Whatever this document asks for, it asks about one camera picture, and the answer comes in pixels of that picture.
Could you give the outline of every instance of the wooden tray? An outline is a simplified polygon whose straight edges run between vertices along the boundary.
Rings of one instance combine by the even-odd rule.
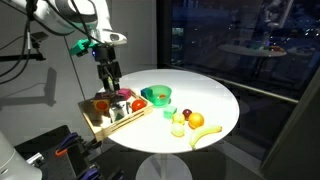
[[[108,118],[104,115],[104,113],[96,112],[93,106],[93,99],[78,103],[81,113],[83,114],[97,141],[101,141],[107,138],[122,127],[129,125],[129,123],[152,113],[153,104],[146,100],[144,97],[137,95],[131,89],[129,90],[131,91],[131,97],[127,100],[127,102],[130,102],[130,104],[132,104],[134,100],[141,99],[147,104],[146,107],[125,116],[121,120],[116,121],[111,125],[109,124],[109,122],[106,122]]]

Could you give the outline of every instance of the table pedestal base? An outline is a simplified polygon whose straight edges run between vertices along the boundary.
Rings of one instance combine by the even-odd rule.
[[[192,180],[187,165],[172,154],[155,154],[140,165],[136,180]]]

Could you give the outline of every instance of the table top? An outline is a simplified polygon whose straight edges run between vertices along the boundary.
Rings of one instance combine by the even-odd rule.
[[[205,125],[222,126],[220,133],[202,137],[196,149],[207,147],[230,133],[239,118],[239,105],[234,95],[222,84],[206,76],[181,70],[155,69],[123,76],[121,87],[130,87],[140,94],[146,87],[161,84],[172,89],[171,106],[177,112],[188,108],[201,113]],[[163,108],[118,130],[109,138],[116,143],[149,153],[182,153],[192,151],[189,145],[193,130],[185,123],[185,136],[178,138],[171,134],[171,119],[163,117]]]
[[[254,56],[254,57],[280,57],[287,54],[286,52],[274,52],[274,51],[268,51],[268,50],[249,49],[243,46],[236,46],[231,44],[220,45],[218,46],[218,49],[228,53],[232,53],[232,54],[243,55],[243,56]]]
[[[308,57],[311,56],[316,51],[316,49],[311,47],[293,47],[288,49],[287,51],[290,54]]]

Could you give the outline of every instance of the orange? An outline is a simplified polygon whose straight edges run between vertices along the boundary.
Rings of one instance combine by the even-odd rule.
[[[202,116],[202,114],[197,112],[191,113],[188,120],[189,127],[191,129],[196,129],[197,127],[200,127],[204,124],[204,117]]]

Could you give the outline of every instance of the grape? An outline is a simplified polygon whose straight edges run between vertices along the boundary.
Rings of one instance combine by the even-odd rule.
[[[182,114],[184,115],[184,117],[186,118],[186,120],[188,120],[189,115],[192,113],[192,111],[190,109],[185,109],[183,110]]]

